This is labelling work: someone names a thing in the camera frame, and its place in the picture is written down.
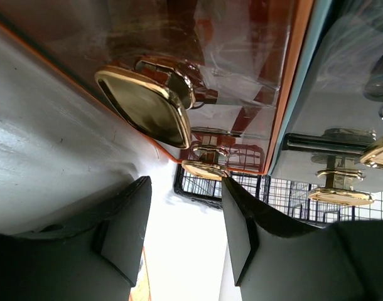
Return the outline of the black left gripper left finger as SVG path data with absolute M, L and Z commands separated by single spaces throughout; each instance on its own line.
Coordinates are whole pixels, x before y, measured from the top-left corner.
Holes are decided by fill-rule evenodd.
M 128 300 L 151 206 L 142 176 L 41 231 L 0 233 L 0 300 Z

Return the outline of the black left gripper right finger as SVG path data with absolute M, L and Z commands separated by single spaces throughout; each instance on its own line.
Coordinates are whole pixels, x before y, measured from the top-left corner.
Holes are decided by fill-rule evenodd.
M 222 180 L 235 285 L 243 300 L 383 300 L 383 220 L 318 228 Z

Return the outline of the orange highlighter marker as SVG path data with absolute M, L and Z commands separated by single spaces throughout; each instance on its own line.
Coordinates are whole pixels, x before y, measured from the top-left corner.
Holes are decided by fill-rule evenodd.
M 130 291 L 129 301 L 151 301 L 151 287 L 144 248 L 142 250 L 137 282 Z

